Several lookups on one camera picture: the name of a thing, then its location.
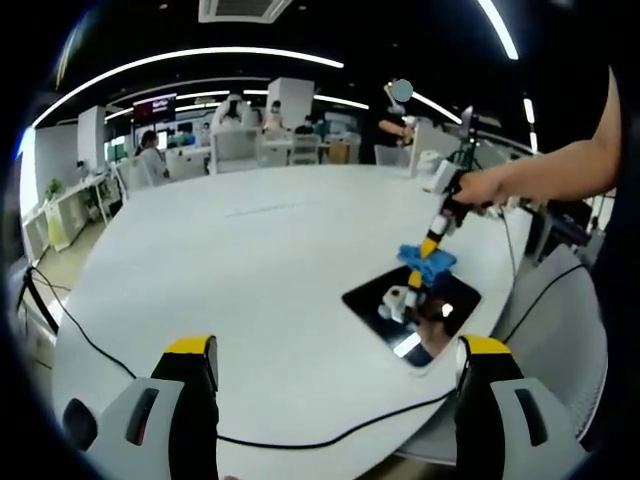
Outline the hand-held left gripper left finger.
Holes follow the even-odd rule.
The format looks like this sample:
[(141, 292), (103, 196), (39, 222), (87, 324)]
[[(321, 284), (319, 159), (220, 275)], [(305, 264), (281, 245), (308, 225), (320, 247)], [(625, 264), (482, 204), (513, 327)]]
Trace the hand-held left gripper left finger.
[(105, 479), (217, 479), (217, 340), (171, 344), (102, 412), (87, 457)]

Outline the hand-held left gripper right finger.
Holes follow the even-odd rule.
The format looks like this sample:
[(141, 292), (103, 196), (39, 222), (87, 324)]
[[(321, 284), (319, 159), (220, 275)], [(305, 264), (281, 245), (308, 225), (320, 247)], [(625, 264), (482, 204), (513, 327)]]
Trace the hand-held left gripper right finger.
[(523, 375), (502, 342), (458, 339), (456, 471), (461, 479), (566, 479), (585, 458), (567, 411)]

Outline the person's right hand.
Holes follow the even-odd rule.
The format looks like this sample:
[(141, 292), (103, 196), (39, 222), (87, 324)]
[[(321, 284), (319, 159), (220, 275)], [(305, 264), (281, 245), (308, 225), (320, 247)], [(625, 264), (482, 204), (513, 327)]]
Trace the person's right hand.
[(463, 174), (459, 180), (459, 191), (454, 199), (480, 212), (488, 206), (507, 206), (517, 194), (509, 185), (504, 171), (493, 168)]

